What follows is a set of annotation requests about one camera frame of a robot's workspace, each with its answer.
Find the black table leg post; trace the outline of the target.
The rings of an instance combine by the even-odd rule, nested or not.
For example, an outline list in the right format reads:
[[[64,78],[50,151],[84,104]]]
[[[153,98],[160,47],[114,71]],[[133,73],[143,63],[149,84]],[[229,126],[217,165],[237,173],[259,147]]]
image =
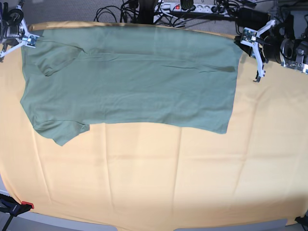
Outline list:
[[[138,24],[152,25],[154,20],[155,0],[138,0],[139,13],[137,17]]]

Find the black box right background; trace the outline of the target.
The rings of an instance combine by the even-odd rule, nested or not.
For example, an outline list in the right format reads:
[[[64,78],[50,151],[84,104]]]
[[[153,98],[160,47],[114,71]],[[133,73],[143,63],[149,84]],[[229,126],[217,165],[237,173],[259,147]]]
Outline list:
[[[284,21],[285,27],[284,27],[284,35],[286,38],[294,40],[295,39],[295,33],[294,33],[294,16],[291,14],[287,15],[287,18]]]

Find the black power adapter brick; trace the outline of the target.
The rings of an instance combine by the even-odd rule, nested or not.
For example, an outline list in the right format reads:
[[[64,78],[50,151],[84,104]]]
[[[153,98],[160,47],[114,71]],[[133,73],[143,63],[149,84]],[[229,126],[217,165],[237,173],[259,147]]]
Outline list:
[[[270,20],[268,13],[248,8],[241,8],[238,11],[237,24],[241,27],[260,29]]]

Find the yellow table cloth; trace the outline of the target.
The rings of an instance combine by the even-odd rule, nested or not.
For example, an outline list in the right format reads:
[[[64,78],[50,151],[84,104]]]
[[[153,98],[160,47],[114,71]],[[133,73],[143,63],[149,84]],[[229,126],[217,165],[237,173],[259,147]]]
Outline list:
[[[0,65],[0,176],[33,215],[172,231],[286,219],[308,209],[308,76],[279,64],[255,83],[239,63],[226,134],[97,124],[65,144],[38,135],[20,99],[21,50]]]

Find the black clamp right corner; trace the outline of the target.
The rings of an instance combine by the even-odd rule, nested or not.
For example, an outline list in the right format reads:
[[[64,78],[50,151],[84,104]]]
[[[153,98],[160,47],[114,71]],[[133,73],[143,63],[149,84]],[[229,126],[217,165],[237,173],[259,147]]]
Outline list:
[[[308,227],[308,217],[304,215],[303,217],[296,217],[295,221],[303,226]]]

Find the white power strip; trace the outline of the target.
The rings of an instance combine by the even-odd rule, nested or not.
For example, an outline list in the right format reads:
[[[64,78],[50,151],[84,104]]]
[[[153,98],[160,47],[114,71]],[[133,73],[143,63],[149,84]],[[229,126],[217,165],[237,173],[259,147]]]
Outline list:
[[[171,14],[212,14],[226,15],[227,11],[223,11],[223,7],[208,4],[194,4],[191,10],[184,10],[180,3],[162,2],[158,4],[159,9]]]

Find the green T-shirt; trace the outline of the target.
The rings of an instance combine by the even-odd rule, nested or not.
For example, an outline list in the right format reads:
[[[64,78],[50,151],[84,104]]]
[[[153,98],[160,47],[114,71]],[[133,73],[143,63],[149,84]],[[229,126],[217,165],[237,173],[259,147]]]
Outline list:
[[[46,29],[22,48],[21,105],[34,130],[61,146],[100,123],[224,134],[241,54],[231,39],[180,29]]]

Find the blue red clamp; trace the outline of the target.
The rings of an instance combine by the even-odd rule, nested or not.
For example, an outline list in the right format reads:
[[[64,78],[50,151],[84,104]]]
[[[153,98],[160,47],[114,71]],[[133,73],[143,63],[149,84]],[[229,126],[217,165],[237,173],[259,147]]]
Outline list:
[[[34,209],[34,205],[32,203],[25,201],[19,203],[12,197],[4,194],[0,195],[0,203],[3,205],[3,207],[0,207],[0,211],[10,215],[2,228],[2,231],[6,231],[8,229],[14,217]]]

